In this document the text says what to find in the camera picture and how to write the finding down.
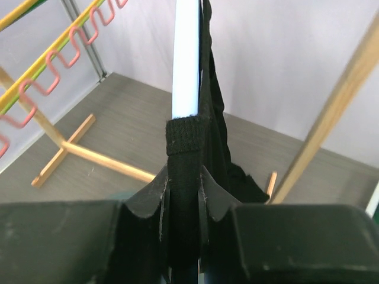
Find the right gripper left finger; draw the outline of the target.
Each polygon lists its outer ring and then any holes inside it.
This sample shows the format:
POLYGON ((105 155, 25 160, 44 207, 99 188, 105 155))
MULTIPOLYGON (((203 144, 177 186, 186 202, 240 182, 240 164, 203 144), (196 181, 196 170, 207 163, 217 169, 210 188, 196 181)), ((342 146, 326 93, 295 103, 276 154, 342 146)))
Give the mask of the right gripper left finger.
POLYGON ((128 200, 1 205, 2 283, 164 283, 167 169, 128 200))

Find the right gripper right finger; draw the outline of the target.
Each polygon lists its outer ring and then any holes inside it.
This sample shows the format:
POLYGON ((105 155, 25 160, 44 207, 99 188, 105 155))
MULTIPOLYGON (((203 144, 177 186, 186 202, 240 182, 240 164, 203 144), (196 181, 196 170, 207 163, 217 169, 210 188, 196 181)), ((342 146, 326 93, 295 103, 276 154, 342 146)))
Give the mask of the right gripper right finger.
POLYGON ((350 205, 243 204, 203 169, 206 283, 377 283, 378 225, 350 205))

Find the black tank top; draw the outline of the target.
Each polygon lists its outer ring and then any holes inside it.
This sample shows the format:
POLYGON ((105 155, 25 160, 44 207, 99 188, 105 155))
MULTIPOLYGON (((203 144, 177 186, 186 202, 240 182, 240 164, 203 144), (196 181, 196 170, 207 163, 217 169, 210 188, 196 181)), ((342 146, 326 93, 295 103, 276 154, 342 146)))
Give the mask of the black tank top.
POLYGON ((224 102, 216 75, 209 1, 200 3, 198 114, 171 118, 166 124, 168 156, 169 250, 173 283, 197 283, 200 257, 198 191, 201 169, 237 200, 265 203, 269 195, 231 160, 224 102))

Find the light blue hanger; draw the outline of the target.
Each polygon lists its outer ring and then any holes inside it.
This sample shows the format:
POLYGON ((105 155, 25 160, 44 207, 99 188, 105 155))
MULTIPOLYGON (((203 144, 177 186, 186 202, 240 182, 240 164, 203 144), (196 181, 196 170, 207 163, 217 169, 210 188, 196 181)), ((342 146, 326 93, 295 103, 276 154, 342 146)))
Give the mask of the light blue hanger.
POLYGON ((200 3, 177 0, 175 7, 172 118, 198 114, 200 3))

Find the green plastic hanger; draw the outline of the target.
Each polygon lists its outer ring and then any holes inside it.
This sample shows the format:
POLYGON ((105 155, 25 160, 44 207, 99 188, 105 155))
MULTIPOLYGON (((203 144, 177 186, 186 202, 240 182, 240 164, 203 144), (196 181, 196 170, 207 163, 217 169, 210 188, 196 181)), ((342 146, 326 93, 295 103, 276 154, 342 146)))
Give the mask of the green plastic hanger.
POLYGON ((25 0, 19 6, 17 6, 16 11, 22 14, 28 13, 38 8, 40 5, 42 5, 45 2, 46 0, 25 0))

